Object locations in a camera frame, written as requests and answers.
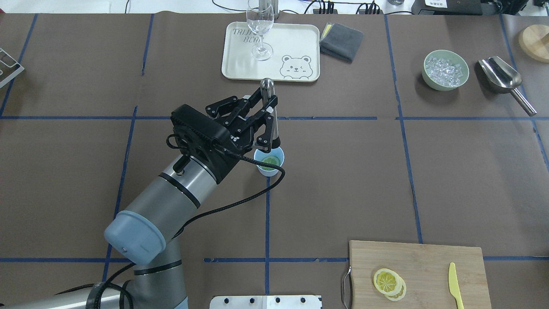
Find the wine glass stem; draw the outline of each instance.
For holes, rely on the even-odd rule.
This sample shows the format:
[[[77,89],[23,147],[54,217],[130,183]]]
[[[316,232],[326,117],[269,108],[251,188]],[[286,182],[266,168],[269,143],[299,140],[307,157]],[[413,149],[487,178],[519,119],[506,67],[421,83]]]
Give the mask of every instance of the wine glass stem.
[[[259,40],[261,42],[261,46],[259,47],[259,52],[264,52],[265,51],[265,46],[263,45],[263,36],[262,35],[259,36]]]

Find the cutting board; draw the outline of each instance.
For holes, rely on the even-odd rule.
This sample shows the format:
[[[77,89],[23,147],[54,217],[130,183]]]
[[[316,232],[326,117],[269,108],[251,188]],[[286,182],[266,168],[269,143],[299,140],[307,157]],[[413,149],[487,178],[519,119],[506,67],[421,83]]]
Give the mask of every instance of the cutting board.
[[[456,264],[465,309],[491,309],[482,250],[478,247],[351,240],[352,309],[457,308],[448,288],[448,267]],[[390,301],[372,283],[380,268],[406,282],[406,296]]]

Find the bear drawing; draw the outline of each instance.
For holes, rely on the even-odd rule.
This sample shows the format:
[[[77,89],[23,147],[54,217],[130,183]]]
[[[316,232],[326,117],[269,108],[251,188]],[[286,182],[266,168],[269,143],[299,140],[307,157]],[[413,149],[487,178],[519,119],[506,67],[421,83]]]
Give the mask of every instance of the bear drawing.
[[[280,74],[284,78],[309,79],[312,75],[311,57],[303,56],[301,58],[292,58],[288,55],[282,57],[282,67]]]

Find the yellow knife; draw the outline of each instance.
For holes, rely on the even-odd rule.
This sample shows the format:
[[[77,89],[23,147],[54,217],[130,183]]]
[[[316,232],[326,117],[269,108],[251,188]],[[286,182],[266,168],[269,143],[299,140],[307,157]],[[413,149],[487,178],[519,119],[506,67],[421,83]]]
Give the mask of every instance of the yellow knife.
[[[456,299],[457,309],[463,309],[463,301],[461,300],[460,286],[457,285],[456,265],[454,262],[450,263],[448,269],[448,286],[450,287],[450,294]]]

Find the lemon slice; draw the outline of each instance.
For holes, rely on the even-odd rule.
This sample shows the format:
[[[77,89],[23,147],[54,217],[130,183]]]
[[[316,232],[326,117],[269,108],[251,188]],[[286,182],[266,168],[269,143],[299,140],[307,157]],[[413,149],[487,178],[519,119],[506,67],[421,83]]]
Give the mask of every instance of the lemon slice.
[[[385,297],[387,297],[388,300],[399,301],[402,298],[404,298],[404,296],[406,295],[406,283],[404,282],[404,280],[402,280],[402,278],[399,277],[399,279],[402,282],[402,287],[400,289],[400,292],[398,294],[396,294],[395,296],[385,295]]]
[[[391,269],[382,268],[374,274],[374,286],[385,296],[395,296],[402,289],[402,279]]]

